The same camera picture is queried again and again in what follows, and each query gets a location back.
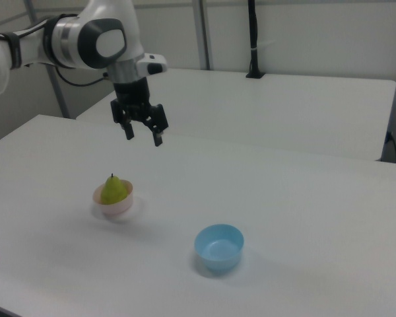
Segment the green pear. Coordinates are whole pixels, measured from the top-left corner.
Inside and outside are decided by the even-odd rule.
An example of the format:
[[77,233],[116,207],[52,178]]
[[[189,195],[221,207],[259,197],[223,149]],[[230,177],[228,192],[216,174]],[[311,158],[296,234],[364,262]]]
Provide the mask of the green pear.
[[101,191],[101,203],[104,205],[111,205],[118,203],[127,197],[127,190],[123,183],[117,176],[113,174],[107,179]]

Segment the white bowl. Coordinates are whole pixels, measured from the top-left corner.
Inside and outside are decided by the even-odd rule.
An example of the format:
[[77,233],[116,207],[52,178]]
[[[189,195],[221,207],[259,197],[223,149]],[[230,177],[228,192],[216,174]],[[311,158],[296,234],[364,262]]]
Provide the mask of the white bowl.
[[124,211],[127,211],[130,206],[132,206],[133,203],[133,186],[131,182],[128,182],[127,180],[120,180],[122,184],[126,187],[127,190],[127,197],[124,200],[119,201],[118,203],[113,203],[111,205],[104,205],[101,202],[101,191],[104,188],[105,184],[102,184],[100,187],[98,187],[95,191],[94,194],[92,195],[92,199],[94,202],[99,206],[101,212],[107,216],[116,216],[121,214]]

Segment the white wall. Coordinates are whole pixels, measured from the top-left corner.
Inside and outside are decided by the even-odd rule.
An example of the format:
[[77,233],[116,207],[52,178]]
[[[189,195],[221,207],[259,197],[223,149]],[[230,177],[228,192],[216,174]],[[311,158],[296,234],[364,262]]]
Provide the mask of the white wall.
[[[88,1],[33,0],[32,3],[40,18],[59,13],[79,13],[79,9]],[[141,42],[146,52],[164,55],[169,67],[200,68],[191,0],[136,0],[134,4],[137,5]],[[99,78],[104,71],[64,69],[61,72],[75,83],[87,83]],[[72,87],[61,79],[59,84],[72,118],[113,91],[113,86],[108,81],[82,88]]]
[[[245,72],[246,1],[224,2],[229,3],[208,1],[214,69]],[[259,50],[260,66],[268,73],[396,81],[396,2],[258,5],[257,18],[259,42],[274,41]],[[390,128],[396,138],[396,97]],[[393,155],[388,145],[386,160],[394,161]]]
[[[19,15],[23,9],[22,0],[0,0],[0,19]],[[0,32],[23,29],[29,24],[25,15],[0,25]],[[61,116],[46,68],[33,65],[12,71],[9,85],[0,95],[0,139],[38,114]]]

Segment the table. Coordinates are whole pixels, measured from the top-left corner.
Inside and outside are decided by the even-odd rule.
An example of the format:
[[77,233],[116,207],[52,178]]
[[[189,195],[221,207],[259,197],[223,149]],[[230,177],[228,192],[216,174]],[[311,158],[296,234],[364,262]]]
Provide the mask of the table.
[[[132,181],[119,222],[92,204]],[[195,235],[244,234],[212,276]],[[21,316],[396,316],[396,164],[38,116],[0,140],[0,306]]]
[[[243,73],[187,69],[169,69],[148,81],[151,103],[166,111],[167,133],[366,160],[381,157],[396,87],[371,79],[247,79]],[[77,119],[114,125],[115,97],[109,94]]]

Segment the light blue plastic bowl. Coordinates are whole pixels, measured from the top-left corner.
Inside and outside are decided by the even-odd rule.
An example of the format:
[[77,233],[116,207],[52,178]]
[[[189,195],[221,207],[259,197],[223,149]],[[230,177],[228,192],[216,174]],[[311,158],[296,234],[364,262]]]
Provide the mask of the light blue plastic bowl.
[[244,236],[230,225],[213,225],[195,238],[195,251],[212,271],[232,269],[240,261]]

